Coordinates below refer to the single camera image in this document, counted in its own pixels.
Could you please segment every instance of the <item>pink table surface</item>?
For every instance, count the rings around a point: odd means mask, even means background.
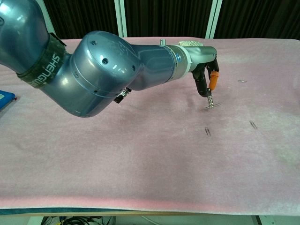
[[[18,96],[0,112],[0,209],[300,216],[300,42],[166,38],[180,40],[217,49],[221,106],[204,111],[188,74],[78,118],[0,66],[0,89]]]

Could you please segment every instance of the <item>gray robot arm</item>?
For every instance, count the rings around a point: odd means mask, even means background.
[[[131,45],[103,31],[84,36],[69,54],[48,34],[34,0],[0,0],[0,48],[1,64],[79,117],[98,114],[124,90],[143,90],[188,72],[199,94],[209,97],[204,69],[217,63],[213,47]]]

